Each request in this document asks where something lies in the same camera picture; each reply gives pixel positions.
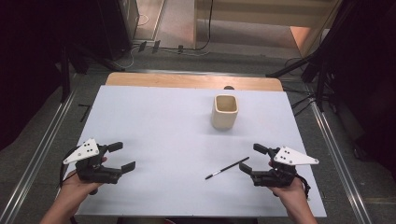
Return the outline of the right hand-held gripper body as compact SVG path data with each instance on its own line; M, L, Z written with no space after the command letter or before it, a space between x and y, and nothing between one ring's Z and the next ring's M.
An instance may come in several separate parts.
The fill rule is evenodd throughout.
M290 147L268 147L268 153L264 155L270 157L272 168L269 171L252 171L250 176L255 186L284 188L297 177L309 188L307 181L297 173L296 166L319 164L318 159Z

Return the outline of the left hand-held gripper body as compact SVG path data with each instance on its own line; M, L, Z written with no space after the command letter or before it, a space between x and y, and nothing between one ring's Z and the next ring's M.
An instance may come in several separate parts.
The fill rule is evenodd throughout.
M99 145L89 138L80 146L73 148L64 158L63 164L74 163L80 180L117 184L121 177L121 168L107 168L103 165L103 157L108 145Z

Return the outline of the black pen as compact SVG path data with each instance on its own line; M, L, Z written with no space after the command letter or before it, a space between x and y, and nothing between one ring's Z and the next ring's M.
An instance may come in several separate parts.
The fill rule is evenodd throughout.
M241 162L243 162L243 161L247 161L248 159L249 159L249 157L245 157L244 159L242 159L242 160L240 160L240 161L236 161L236 162L234 162L233 164L230 164L230 165L228 165L228 166L226 166L226 167L224 167L224 168L221 168L220 170L216 171L215 173L206 176L206 177L205 177L205 180L208 180L208 179L212 178L212 177L215 176L215 175L218 175L218 174L220 174L220 173L222 173L222 172L224 172L224 171L227 171L227 170L229 170L229 169L235 167L235 166L238 165L239 163L241 163Z

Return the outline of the cream square cup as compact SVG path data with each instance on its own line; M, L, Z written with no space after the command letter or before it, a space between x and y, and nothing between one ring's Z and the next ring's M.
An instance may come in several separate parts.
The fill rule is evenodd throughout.
M237 98L231 94L219 94L214 98L212 108L212 126L220 130L231 129L238 115Z

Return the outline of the person's right hand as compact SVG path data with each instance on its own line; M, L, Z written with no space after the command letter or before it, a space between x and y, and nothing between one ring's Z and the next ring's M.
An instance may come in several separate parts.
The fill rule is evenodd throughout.
M286 208L298 208L307 205L303 182L295 177L289 186L271 187L271 191L280 199Z

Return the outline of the person's left hand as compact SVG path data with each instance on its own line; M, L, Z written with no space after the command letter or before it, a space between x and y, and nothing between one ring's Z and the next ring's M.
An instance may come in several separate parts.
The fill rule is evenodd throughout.
M79 179L77 172L70 172L63 181L57 200L64 206L80 205L88 195L99 189L102 183L91 183Z

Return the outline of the white sheet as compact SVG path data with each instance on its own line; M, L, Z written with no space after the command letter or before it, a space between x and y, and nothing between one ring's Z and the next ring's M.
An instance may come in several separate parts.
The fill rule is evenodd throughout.
M103 86L80 139L100 145L122 142L106 166L134 161L117 184L104 185L79 208L87 216L283 217L273 193L254 186L236 161L265 170L268 156L253 149L290 147L304 152L288 96L283 91L233 91L239 112L234 126L211 124L217 90Z

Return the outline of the person's dark clothing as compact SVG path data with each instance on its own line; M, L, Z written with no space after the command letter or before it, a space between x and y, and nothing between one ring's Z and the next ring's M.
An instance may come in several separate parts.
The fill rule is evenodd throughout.
M116 224L259 224L257 218L118 217Z

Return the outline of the black metal stand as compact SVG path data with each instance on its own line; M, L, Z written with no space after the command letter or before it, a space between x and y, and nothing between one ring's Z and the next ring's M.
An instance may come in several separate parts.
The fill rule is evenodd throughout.
M61 47L60 51L60 62L61 62L61 83L62 83L62 98L61 102L64 103L67 97L71 94L71 86L70 86L70 73L69 73L69 64L73 64L75 66L75 70L79 71L82 74L85 74L88 71L88 65L83 60L82 56L88 56L94 59L97 63L106 67L110 71L121 72L124 71L124 68L115 65L114 63L110 63L106 61L104 58L99 57L94 54L91 50L82 47L81 45L70 43L64 44Z
M319 47L285 68L266 77L279 78L306 64L301 74L303 82L311 82L318 76L315 97L322 105L325 77L342 65L358 57L358 49L367 49L363 43L378 31L378 25L396 4L396 0L343 0L329 33Z

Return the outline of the wooden table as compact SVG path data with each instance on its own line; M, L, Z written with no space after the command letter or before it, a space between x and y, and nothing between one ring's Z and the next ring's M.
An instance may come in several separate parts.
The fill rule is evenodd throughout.
M213 75L111 73L107 86L138 86L223 90L232 87L240 91L283 91L281 82L267 77L227 77Z

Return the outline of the dark cabinet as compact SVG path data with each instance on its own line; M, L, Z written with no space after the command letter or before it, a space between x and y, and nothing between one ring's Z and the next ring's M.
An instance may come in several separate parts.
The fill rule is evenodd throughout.
M97 0L104 25L105 55L117 60L132 48L139 11L136 0Z

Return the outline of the light wooden furniture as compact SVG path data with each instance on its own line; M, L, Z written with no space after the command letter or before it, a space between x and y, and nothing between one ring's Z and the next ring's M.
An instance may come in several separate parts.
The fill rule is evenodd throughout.
M329 29L343 0L193 0L194 21L212 12L215 21L236 21L289 26L300 54L314 50L319 36Z

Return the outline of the metal floor rail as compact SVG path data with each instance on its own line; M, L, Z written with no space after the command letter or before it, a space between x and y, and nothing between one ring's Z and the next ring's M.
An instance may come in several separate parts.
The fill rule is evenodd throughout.
M325 117L325 113L318 109L316 103L313 103L311 107L355 218L359 224L373 224L363 198L361 197L352 174L350 173L335 137L333 136L329 122Z
M39 145L35 149L35 153L31 157L18 184L12 191L10 199L7 202L7 206L0 216L0 224L12 224L19 213L20 208L35 181L35 177L50 150L51 144L64 121L64 117L67 114L70 105L73 103L75 95L76 91L71 91L65 100L57 107L56 113L41 138Z

